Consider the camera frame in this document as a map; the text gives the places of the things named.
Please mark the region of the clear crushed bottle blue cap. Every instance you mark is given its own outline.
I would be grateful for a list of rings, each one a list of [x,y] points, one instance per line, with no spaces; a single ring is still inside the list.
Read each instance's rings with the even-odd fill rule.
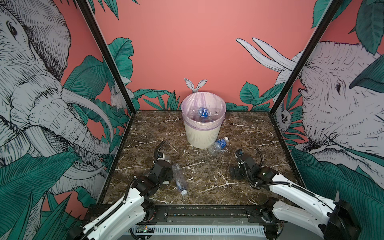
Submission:
[[[188,194],[188,185],[185,179],[183,170],[179,164],[174,164],[173,169],[173,179],[176,181],[177,188],[180,191],[181,195],[184,197]]]

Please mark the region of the blue label white cap bottle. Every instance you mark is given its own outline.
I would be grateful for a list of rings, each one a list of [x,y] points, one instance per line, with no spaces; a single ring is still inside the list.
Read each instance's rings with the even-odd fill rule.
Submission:
[[[209,109],[208,118],[212,121],[216,121],[221,116],[221,110],[217,108]]]

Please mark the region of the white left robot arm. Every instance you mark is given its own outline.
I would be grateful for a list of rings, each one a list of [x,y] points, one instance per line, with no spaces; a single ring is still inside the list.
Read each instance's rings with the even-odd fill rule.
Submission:
[[[150,200],[163,183],[173,179],[170,160],[158,159],[148,174],[134,179],[125,195],[99,217],[69,231],[67,240],[117,240],[126,231],[155,214]]]

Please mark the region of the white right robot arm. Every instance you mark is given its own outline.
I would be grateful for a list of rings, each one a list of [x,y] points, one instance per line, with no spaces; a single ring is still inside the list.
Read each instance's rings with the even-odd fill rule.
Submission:
[[[317,195],[287,179],[276,170],[257,164],[243,150],[235,151],[237,167],[229,167],[230,176],[246,180],[255,190],[265,189],[294,203],[293,206],[270,197],[260,206],[257,216],[268,224],[265,236],[276,240],[285,222],[304,228],[324,240],[357,240],[361,226],[348,202]]]

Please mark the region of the white ribbed trash bin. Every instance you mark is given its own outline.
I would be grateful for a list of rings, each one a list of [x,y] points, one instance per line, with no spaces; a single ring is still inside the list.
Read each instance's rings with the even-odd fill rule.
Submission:
[[[191,146],[198,149],[210,147],[219,136],[221,125],[211,130],[198,130],[185,124],[187,140]]]

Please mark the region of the purple plastic bin liner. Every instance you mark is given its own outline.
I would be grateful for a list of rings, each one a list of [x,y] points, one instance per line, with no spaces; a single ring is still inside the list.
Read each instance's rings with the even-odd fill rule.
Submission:
[[[188,95],[181,104],[182,115],[185,124],[198,130],[211,130],[222,124],[227,106],[225,101],[209,92],[201,92],[200,89],[208,82],[207,80],[201,80],[197,86],[195,86],[189,79],[184,79],[187,87],[193,91],[192,94]],[[209,118],[196,118],[192,116],[195,108],[217,108],[221,110],[221,116],[216,120],[212,121]]]

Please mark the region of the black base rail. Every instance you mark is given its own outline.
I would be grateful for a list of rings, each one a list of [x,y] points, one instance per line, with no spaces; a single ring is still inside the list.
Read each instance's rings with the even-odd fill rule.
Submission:
[[[258,205],[155,205],[155,214],[138,225],[208,225],[216,222],[240,225],[266,226],[267,229],[282,230],[284,222],[271,217],[262,219]]]

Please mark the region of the black frame post left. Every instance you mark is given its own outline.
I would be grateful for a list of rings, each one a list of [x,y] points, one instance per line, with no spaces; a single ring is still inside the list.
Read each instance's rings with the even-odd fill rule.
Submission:
[[[135,107],[131,101],[131,98],[129,97],[129,95],[127,93],[127,89],[126,89],[125,85],[123,84],[121,75],[120,75],[119,70],[117,68],[117,65],[116,65],[116,63],[112,57],[112,54],[109,50],[108,45],[106,44],[105,38],[102,35],[102,32],[101,32],[101,30],[98,26],[98,23],[94,17],[94,14],[92,12],[92,9],[91,9],[89,2],[84,1],[84,0],[77,0],[76,2],[77,2],[77,5],[79,6],[79,9],[80,9],[92,35],[93,35],[101,53],[102,53],[104,60],[107,63],[109,70],[111,71],[111,74],[112,74],[115,82],[117,83],[117,85],[121,91],[121,94],[123,95],[124,101],[127,104],[129,111],[133,115],[135,115],[136,114]]]

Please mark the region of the black frame post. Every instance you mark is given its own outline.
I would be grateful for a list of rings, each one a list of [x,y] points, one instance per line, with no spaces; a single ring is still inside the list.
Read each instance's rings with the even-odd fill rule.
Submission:
[[[322,38],[327,27],[331,23],[333,17],[335,16],[337,10],[340,8],[340,6],[342,5],[343,2],[344,1],[342,1],[342,0],[334,0],[334,1],[330,1],[330,3],[328,4],[327,8],[325,9],[325,12],[323,13],[323,15],[321,17],[321,20],[320,20],[318,26],[316,27],[315,31],[313,32],[313,35],[311,36],[307,46],[303,50],[303,53],[302,53],[299,61],[295,65],[294,69],[292,70],[292,73],[290,74],[287,82],[285,83],[285,85],[284,85],[281,93],[279,94],[276,102],[274,103],[273,107],[269,111],[269,116],[272,116],[276,113],[278,107],[283,102],[285,96],[287,95],[287,93],[289,92],[289,90],[291,89],[293,84],[295,83],[296,79],[299,76],[299,73],[301,72],[301,70],[305,66],[307,60],[309,59],[309,57],[313,53],[316,45],[318,44],[318,42]]]
[[[108,45],[106,44],[105,38],[102,35],[102,32],[101,32],[101,30],[98,26],[98,23],[94,17],[94,14],[92,12],[92,9],[91,9],[89,2],[84,1],[84,0],[77,0],[76,2],[77,2],[77,5],[79,6],[79,9],[80,9],[92,35],[93,35],[101,53],[102,53],[104,60],[107,63],[109,70],[111,71],[111,74],[112,74],[115,82],[117,83],[117,85],[121,91],[121,94],[123,95],[124,101],[127,104],[129,111],[133,115],[135,115],[136,114],[135,107],[131,101],[131,98],[129,97],[129,95],[127,93],[127,89],[126,89],[125,85],[123,84],[121,75],[120,75],[119,70],[117,68],[117,65],[116,65],[116,63],[112,57],[112,54],[109,50]]]

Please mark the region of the black frame post right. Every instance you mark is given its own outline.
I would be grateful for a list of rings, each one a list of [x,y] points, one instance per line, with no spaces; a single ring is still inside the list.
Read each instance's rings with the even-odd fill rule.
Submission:
[[[335,16],[337,10],[340,8],[340,6],[342,5],[343,2],[344,1],[342,1],[342,0],[334,0],[334,1],[330,1],[330,3],[328,4],[327,8],[325,9],[325,12],[323,13],[323,15],[321,17],[321,20],[320,20],[318,26],[316,27],[315,31],[313,32],[313,35],[311,36],[307,46],[303,50],[303,53],[302,53],[299,61],[295,65],[294,69],[292,70],[292,73],[290,74],[287,82],[285,83],[285,85],[284,85],[281,93],[279,94],[276,102],[274,103],[273,107],[269,111],[269,116],[272,116],[276,113],[278,107],[283,102],[285,96],[287,95],[287,93],[289,92],[289,90],[291,89],[293,84],[295,83],[296,79],[299,76],[299,73],[301,72],[301,70],[305,66],[307,60],[309,59],[309,57],[313,53],[316,45],[318,44],[318,42],[322,38],[327,27],[331,23],[333,17]]]

